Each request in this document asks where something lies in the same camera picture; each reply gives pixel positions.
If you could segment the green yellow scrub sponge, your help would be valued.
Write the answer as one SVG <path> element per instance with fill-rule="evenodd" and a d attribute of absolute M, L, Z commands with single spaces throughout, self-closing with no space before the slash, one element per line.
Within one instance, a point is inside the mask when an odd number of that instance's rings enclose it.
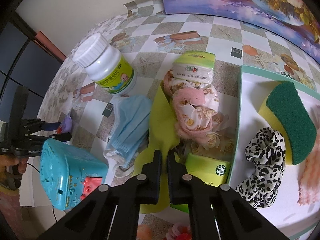
<path fill-rule="evenodd" d="M 270 127 L 284 138 L 286 163 L 298 165 L 311 153 L 317 129 L 292 82 L 278 84 L 265 98 L 260 109 Z"/>

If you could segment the white pill bottle green label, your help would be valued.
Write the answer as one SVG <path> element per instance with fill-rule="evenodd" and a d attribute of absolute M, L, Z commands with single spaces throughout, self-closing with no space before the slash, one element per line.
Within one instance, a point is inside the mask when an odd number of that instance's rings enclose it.
<path fill-rule="evenodd" d="M 85 39 L 73 54 L 73 61 L 89 78 L 112 95 L 127 94 L 136 83 L 133 67 L 101 33 Z"/>

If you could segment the purple cartoon packet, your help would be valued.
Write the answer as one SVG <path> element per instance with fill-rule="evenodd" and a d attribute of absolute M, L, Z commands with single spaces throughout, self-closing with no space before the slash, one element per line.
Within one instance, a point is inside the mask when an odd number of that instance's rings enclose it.
<path fill-rule="evenodd" d="M 72 132 L 72 118 L 71 115 L 68 113 L 63 121 L 60 123 L 59 127 L 57 128 L 57 134 L 62 134 L 62 133 L 71 133 Z"/>

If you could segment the green tissue pack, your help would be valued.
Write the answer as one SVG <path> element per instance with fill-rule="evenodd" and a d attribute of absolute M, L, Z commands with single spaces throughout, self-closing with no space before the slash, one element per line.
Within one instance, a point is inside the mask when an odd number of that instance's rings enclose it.
<path fill-rule="evenodd" d="M 214 78 L 215 55 L 205 51 L 186 51 L 172 64 L 174 78 L 211 84 Z"/>
<path fill-rule="evenodd" d="M 185 163 L 175 151 L 170 150 L 167 155 L 167 174 L 170 206 L 176 210 L 188 213 L 188 205 L 184 203 L 185 192 L 183 176 L 197 177 L 204 184 L 218 187 L 227 181 L 231 163 L 224 160 L 212 159 L 189 153 Z"/>

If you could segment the floral painting canvas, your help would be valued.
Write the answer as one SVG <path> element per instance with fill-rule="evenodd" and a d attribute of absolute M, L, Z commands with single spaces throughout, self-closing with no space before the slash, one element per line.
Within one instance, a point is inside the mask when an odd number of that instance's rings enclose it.
<path fill-rule="evenodd" d="M 163 0 L 167 14 L 231 18 L 269 30 L 319 61 L 319 17 L 304 0 Z"/>

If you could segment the patterned tablecloth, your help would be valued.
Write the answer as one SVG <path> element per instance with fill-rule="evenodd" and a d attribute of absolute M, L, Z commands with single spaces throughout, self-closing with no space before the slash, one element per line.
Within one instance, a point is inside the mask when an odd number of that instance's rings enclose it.
<path fill-rule="evenodd" d="M 94 28 L 124 55 L 135 69 L 137 81 L 131 94 L 150 99 L 172 62 L 187 50 L 214 53 L 214 85 L 221 96 L 223 112 L 229 115 L 227 128 L 235 131 L 238 74 L 243 64 L 265 68 L 275 55 L 291 56 L 304 71 L 314 89 L 319 89 L 319 45 L 300 37 L 295 27 L 281 24 L 276 34 L 253 22 L 259 11 L 251 5 L 234 2 L 237 12 L 247 16 L 234 20 L 230 15 L 166 15 L 162 0 L 136 0 L 127 3 L 128 13 L 114 16 Z M 92 100 L 74 98 L 73 92 L 90 83 L 85 71 L 69 56 L 52 80 L 40 106 L 38 117 L 47 122 L 61 121 L 70 115 L 73 121 L 71 143 L 103 156 L 114 117 L 103 116 L 112 95 L 96 88 Z"/>

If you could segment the red pipe cleaner flower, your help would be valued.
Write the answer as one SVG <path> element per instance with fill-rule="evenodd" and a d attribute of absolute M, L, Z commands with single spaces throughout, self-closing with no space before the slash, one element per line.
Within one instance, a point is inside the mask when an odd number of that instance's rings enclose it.
<path fill-rule="evenodd" d="M 168 229 L 165 240 L 192 240 L 191 227 L 176 223 Z"/>

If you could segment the teal plastic toy box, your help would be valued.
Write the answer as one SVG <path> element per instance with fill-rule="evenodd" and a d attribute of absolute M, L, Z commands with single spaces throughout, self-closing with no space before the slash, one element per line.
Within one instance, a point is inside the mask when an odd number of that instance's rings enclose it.
<path fill-rule="evenodd" d="M 52 205 L 74 208 L 103 184 L 108 165 L 84 149 L 55 139 L 44 142 L 40 157 L 41 185 Z"/>

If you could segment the lime green cloth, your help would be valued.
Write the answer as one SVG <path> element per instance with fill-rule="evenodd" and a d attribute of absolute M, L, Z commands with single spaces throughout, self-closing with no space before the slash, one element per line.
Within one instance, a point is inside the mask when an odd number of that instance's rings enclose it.
<path fill-rule="evenodd" d="M 162 171 L 160 181 L 159 200 L 156 205 L 142 204 L 140 213 L 150 214 L 163 211 L 170 205 L 167 175 L 167 155 L 180 143 L 180 137 L 176 134 L 176 114 L 169 103 L 161 82 L 152 103 L 149 120 L 149 144 L 135 159 L 133 175 L 141 173 L 143 165 L 153 160 L 154 150 L 162 153 Z"/>

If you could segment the white tray teal rim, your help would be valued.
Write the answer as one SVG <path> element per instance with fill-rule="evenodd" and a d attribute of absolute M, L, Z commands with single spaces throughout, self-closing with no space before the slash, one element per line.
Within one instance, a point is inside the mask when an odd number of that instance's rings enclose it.
<path fill-rule="evenodd" d="M 319 226 L 319 94 L 290 77 L 242 66 L 228 184 L 289 239 Z"/>

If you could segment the pink fluffy towel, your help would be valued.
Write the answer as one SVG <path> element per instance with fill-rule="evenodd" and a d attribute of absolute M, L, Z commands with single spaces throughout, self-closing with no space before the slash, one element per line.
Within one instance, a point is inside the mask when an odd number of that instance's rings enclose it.
<path fill-rule="evenodd" d="M 319 202 L 319 106 L 312 110 L 317 137 L 312 151 L 305 160 L 305 168 L 299 182 L 299 205 Z"/>

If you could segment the leopard print scrunchie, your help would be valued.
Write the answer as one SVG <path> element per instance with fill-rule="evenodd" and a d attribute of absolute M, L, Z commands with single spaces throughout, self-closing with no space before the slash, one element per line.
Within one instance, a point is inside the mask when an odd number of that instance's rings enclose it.
<path fill-rule="evenodd" d="M 280 132 L 265 127 L 245 148 L 245 158 L 255 171 L 236 187 L 236 192 L 254 208 L 274 204 L 286 167 L 286 146 Z"/>

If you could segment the blue face mask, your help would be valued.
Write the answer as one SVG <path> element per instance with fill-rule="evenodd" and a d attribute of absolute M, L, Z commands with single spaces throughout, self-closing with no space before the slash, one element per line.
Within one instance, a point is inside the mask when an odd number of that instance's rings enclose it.
<path fill-rule="evenodd" d="M 124 178 L 135 169 L 132 162 L 146 142 L 152 101 L 144 95 L 115 96 L 111 104 L 114 123 L 103 155 L 116 162 L 114 176 Z"/>

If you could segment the pink floral fabric bundle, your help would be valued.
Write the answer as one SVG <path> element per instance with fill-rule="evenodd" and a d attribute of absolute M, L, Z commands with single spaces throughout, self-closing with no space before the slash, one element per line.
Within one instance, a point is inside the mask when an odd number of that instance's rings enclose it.
<path fill-rule="evenodd" d="M 202 144 L 213 129 L 213 116 L 219 110 L 219 96 L 212 84 L 175 78 L 169 70 L 163 79 L 163 89 L 176 114 L 179 137 Z"/>

